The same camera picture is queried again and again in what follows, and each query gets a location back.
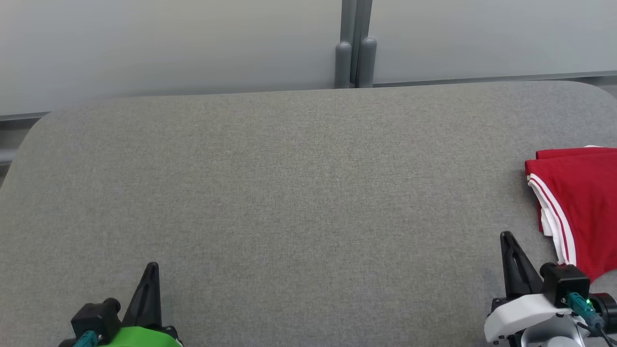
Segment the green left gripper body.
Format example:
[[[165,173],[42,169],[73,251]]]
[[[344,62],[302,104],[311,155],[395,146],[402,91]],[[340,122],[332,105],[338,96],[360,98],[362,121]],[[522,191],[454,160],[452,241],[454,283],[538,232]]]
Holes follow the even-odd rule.
[[[174,326],[158,329],[132,326],[123,327],[109,343],[99,343],[98,347],[183,347]]]

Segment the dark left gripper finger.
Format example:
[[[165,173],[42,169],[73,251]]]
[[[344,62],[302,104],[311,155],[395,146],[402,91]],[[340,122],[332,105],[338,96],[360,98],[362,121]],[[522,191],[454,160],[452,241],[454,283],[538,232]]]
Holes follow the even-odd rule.
[[[124,327],[161,328],[161,287],[157,262],[147,264],[132,296],[125,316]]]

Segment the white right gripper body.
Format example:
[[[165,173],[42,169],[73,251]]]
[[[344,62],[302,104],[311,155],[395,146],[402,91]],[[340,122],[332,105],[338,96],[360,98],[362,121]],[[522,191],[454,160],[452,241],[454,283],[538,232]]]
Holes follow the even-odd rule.
[[[567,307],[556,308],[542,294],[524,295],[487,316],[485,340],[509,340],[515,345],[578,345],[579,326],[571,313]]]

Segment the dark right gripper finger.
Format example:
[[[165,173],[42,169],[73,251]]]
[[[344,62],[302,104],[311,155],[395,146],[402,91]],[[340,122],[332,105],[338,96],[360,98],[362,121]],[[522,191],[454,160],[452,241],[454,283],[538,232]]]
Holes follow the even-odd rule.
[[[541,294],[542,279],[511,231],[500,233],[500,245],[506,299]]]

